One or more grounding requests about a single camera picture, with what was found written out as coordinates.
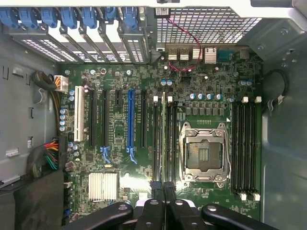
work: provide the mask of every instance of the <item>blue pcie slot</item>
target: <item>blue pcie slot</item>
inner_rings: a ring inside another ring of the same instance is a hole
[[[135,164],[137,160],[134,158],[134,90],[128,90],[128,131],[127,131],[127,152],[130,159]]]

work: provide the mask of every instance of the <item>red wire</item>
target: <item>red wire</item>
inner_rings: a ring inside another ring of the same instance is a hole
[[[188,35],[190,35],[191,37],[193,37],[194,40],[196,41],[197,45],[198,45],[199,48],[200,48],[200,52],[199,52],[199,54],[198,54],[198,59],[197,59],[197,62],[196,62],[196,64],[195,64],[194,66],[189,67],[189,68],[184,68],[184,69],[178,69],[177,67],[173,66],[173,65],[171,64],[170,61],[168,61],[168,65],[169,65],[170,69],[175,70],[175,71],[179,71],[179,72],[186,72],[186,71],[195,69],[196,66],[197,66],[197,64],[198,64],[198,63],[200,62],[200,60],[201,60],[201,44],[199,43],[198,39],[197,39],[193,34],[191,34],[189,31],[187,31],[187,30],[185,30],[184,28],[180,27],[179,25],[177,25],[176,23],[174,23],[174,22],[173,22],[172,20],[170,20],[169,18],[167,18],[166,20],[167,20],[167,22],[171,23],[173,26],[175,26],[175,27],[177,27],[178,29],[180,29],[182,32],[185,32],[186,34],[188,34]]]

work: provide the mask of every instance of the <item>heatsink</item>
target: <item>heatsink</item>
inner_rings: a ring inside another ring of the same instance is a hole
[[[110,201],[117,199],[117,173],[91,173],[88,176],[89,201]]]

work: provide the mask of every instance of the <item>green circuit board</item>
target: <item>green circuit board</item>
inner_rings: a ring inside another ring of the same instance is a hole
[[[74,168],[68,174],[71,177],[71,200],[70,208],[72,215],[88,215],[100,208],[106,207],[113,202],[125,201],[132,206],[139,199],[151,198],[150,181],[153,180],[154,170],[154,97],[158,96],[160,107],[158,109],[160,121],[161,152],[165,142],[165,129],[162,127],[166,122],[163,100],[172,96],[177,102],[176,129],[180,130],[183,123],[188,121],[193,128],[217,128],[220,123],[225,124],[229,135],[229,154],[231,155],[232,141],[232,103],[231,98],[248,96],[253,100],[260,95],[260,83],[257,75],[261,70],[261,60],[251,54],[249,59],[240,59],[239,54],[230,55],[228,61],[218,61],[216,64],[199,64],[189,74],[170,72],[165,70],[167,62],[158,61],[154,65],[63,65],[63,76],[69,78],[69,89],[86,83],[96,91],[96,120],[95,120],[95,143],[90,146],[88,135],[85,133],[85,141],[80,142],[79,155],[69,152],[68,161],[74,162]],[[242,85],[240,81],[251,81],[250,86]],[[134,89],[134,147],[137,164],[130,160],[127,153],[127,110],[128,90]],[[109,159],[104,160],[100,151],[102,146],[102,96],[108,92],[108,144]],[[120,92],[120,105],[117,104],[117,93]],[[142,92],[146,99],[146,147],[141,148],[142,123]],[[69,97],[62,97],[62,108],[69,111],[67,130],[63,133],[68,137],[73,133],[74,127],[74,102]],[[90,100],[85,95],[84,101],[84,127],[88,127],[90,117]],[[261,142],[261,114],[257,108],[257,136],[256,136],[256,187],[260,191],[260,142]],[[179,141],[176,137],[176,161],[179,160]],[[89,174],[91,173],[116,173],[118,175],[117,199],[93,202],[88,198]],[[161,170],[161,180],[167,181]],[[217,187],[216,183],[206,182],[182,182],[179,178],[178,163],[176,167],[177,198],[189,199],[197,208],[208,203],[217,203],[239,213],[260,218],[260,202],[248,199],[241,201],[231,190],[231,180],[227,180],[224,187]]]

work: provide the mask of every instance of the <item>blue clip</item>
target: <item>blue clip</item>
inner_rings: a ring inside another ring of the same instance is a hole
[[[76,29],[77,28],[77,17],[73,7],[62,7],[61,8],[61,18],[65,26]]]
[[[94,7],[82,7],[82,19],[84,25],[95,29],[97,27],[97,19]]]
[[[124,23],[131,29],[138,27],[138,20],[136,17],[136,7],[124,7]]]
[[[14,29],[19,27],[18,16],[14,14],[11,7],[0,7],[0,21]]]
[[[20,7],[19,9],[19,18],[20,21],[26,26],[32,29],[37,29],[37,17],[34,14],[31,7]]]
[[[100,147],[100,152],[102,152],[102,156],[104,157],[104,160],[110,164],[111,161],[109,159],[108,151],[110,150],[110,147]]]
[[[56,28],[58,26],[58,19],[54,8],[42,7],[40,8],[40,14],[42,16],[42,21],[48,26],[51,28]]]
[[[105,18],[107,21],[113,21],[116,18],[116,14],[115,7],[105,7]]]

